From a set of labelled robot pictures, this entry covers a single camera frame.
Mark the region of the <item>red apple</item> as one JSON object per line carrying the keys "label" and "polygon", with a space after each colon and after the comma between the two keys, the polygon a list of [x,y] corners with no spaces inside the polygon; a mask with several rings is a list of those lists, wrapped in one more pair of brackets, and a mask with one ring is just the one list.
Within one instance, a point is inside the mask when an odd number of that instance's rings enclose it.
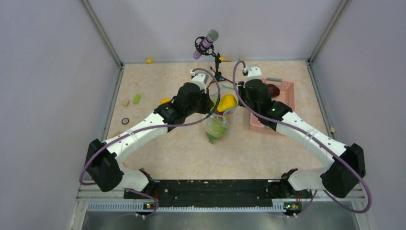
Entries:
{"label": "red apple", "polygon": [[271,98],[278,97],[281,93],[280,89],[274,84],[267,84],[268,93]]}

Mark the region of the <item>yellow lemon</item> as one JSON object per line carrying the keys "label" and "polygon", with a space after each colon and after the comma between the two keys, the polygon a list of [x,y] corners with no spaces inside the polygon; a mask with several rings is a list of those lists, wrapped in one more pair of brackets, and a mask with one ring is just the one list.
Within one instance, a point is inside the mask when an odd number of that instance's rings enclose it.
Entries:
{"label": "yellow lemon", "polygon": [[216,111],[223,113],[228,109],[234,108],[235,106],[237,106],[237,100],[234,95],[226,94],[220,99]]}

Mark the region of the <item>clear zip bag blue zipper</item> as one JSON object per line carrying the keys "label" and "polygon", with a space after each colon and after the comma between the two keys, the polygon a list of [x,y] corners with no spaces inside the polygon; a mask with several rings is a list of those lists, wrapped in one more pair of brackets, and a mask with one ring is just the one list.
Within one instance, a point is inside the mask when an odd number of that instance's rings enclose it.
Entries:
{"label": "clear zip bag blue zipper", "polygon": [[[221,91],[220,91],[220,93],[221,93],[221,98],[224,96],[224,95],[226,95],[226,94],[232,94],[232,95],[234,95],[234,97],[236,98],[236,100],[237,100],[237,103],[238,103],[238,99],[237,99],[237,97],[236,97],[236,94],[235,94],[235,91],[234,91],[234,87],[232,87],[231,85],[229,85],[229,84],[222,84],[222,86],[221,86]],[[235,109],[238,107],[238,104],[237,104],[237,106],[235,106],[234,108],[231,108],[231,109],[228,109],[228,110],[226,110],[225,112],[223,112],[223,113],[220,113],[220,112],[217,112],[217,111],[215,111],[210,117],[212,117],[212,118],[215,118],[215,119],[218,119],[218,120],[222,120],[223,121],[223,123],[225,123],[225,125],[228,127],[228,129],[229,129],[229,126],[230,126],[230,122],[229,122],[229,120],[230,120],[230,118],[231,118],[231,116],[232,116],[232,114],[234,113],[234,111],[235,111]]]}

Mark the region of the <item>pink plastic perforated basket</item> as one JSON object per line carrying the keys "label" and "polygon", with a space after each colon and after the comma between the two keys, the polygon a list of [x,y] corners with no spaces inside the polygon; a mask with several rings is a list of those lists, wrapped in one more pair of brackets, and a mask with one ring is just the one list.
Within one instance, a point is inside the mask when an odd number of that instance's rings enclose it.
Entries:
{"label": "pink plastic perforated basket", "polygon": [[[287,106],[291,107],[293,110],[295,109],[295,98],[294,98],[294,82],[287,81],[277,78],[262,78],[262,81],[265,84],[272,84],[275,85],[279,90],[280,94],[277,97],[272,97],[273,100],[280,101]],[[266,134],[273,134],[279,135],[280,133],[272,130],[270,127],[263,125],[257,117],[255,117],[252,113],[250,114],[250,127],[251,131],[266,133]]]}

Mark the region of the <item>green cabbage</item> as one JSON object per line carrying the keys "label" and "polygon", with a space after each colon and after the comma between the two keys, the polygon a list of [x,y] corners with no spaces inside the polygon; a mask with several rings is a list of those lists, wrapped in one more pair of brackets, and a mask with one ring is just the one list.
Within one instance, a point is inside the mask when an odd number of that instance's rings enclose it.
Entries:
{"label": "green cabbage", "polygon": [[208,118],[205,123],[205,132],[211,144],[222,138],[228,131],[228,127],[222,120]]}

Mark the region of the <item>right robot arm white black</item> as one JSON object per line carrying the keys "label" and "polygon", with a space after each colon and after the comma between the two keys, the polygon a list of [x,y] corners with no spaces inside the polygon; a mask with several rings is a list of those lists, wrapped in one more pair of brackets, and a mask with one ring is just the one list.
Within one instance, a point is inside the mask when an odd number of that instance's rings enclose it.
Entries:
{"label": "right robot arm white black", "polygon": [[291,138],[323,165],[319,169],[289,171],[288,180],[281,184],[284,196],[294,197],[305,189],[321,189],[335,197],[345,198],[359,180],[342,162],[333,157],[334,154],[361,178],[365,176],[364,151],[361,146],[356,143],[343,144],[313,128],[291,107],[272,100],[267,84],[260,79],[240,81],[237,88],[242,101],[255,111],[255,116],[263,125]]}

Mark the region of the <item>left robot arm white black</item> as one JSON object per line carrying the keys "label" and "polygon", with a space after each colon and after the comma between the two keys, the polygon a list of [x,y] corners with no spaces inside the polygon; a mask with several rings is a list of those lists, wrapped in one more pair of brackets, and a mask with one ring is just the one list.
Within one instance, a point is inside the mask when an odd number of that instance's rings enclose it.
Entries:
{"label": "left robot arm white black", "polygon": [[147,118],[104,142],[95,139],[88,147],[85,171],[102,192],[119,185],[129,186],[142,198],[153,194],[154,186],[140,171],[125,171],[121,163],[138,148],[176,127],[186,126],[185,120],[194,113],[208,115],[214,106],[205,83],[187,82],[170,102],[159,105]]}

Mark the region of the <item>yellow rectangular block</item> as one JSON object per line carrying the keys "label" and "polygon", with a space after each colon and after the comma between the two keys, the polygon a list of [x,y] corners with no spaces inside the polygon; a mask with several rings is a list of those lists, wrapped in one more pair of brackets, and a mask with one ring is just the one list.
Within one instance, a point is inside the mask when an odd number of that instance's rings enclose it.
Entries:
{"label": "yellow rectangular block", "polygon": [[166,98],[162,98],[161,100],[160,100],[160,103],[161,104],[164,104],[164,103],[167,103],[167,102],[170,102],[171,101],[171,99],[169,98],[169,97],[166,97]]}

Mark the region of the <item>green toy block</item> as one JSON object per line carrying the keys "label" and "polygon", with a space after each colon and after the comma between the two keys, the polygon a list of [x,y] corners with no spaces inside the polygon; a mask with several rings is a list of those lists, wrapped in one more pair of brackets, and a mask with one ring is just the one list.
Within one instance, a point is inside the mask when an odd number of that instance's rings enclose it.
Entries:
{"label": "green toy block", "polygon": [[133,100],[132,100],[132,103],[137,104],[137,103],[139,103],[140,99],[141,99],[141,95],[140,95],[140,94],[136,94],[136,95],[134,96]]}

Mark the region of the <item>small wooden cube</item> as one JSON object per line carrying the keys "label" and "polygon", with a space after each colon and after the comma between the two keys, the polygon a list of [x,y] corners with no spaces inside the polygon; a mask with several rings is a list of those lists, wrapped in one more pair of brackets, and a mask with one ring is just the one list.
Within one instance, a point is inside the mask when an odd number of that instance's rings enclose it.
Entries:
{"label": "small wooden cube", "polygon": [[122,106],[127,107],[129,105],[130,101],[126,100],[122,102]]}

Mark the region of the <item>grey purple microphone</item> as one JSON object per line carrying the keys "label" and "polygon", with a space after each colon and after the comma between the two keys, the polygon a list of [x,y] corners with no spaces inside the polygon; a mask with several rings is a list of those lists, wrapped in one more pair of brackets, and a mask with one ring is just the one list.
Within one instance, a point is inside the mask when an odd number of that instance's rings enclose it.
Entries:
{"label": "grey purple microphone", "polygon": [[219,33],[212,29],[206,36],[197,37],[194,41],[195,52],[193,53],[194,59],[199,59],[201,56],[215,57],[213,43],[219,38]]}

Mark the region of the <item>wooden peg at wall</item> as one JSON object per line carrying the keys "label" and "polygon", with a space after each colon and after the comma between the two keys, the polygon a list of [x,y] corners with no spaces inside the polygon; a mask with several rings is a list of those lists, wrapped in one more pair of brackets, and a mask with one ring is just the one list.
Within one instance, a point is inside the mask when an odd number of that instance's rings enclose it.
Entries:
{"label": "wooden peg at wall", "polygon": [[220,57],[219,60],[221,62],[231,62],[233,59],[231,57]]}

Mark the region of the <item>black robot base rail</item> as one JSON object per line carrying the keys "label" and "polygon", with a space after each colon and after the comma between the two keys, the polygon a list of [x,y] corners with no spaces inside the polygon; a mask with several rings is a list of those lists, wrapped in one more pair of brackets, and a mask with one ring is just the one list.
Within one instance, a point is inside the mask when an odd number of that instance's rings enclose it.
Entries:
{"label": "black robot base rail", "polygon": [[307,190],[295,191],[284,179],[160,180],[144,193],[159,207],[271,207],[274,199],[311,198]]}

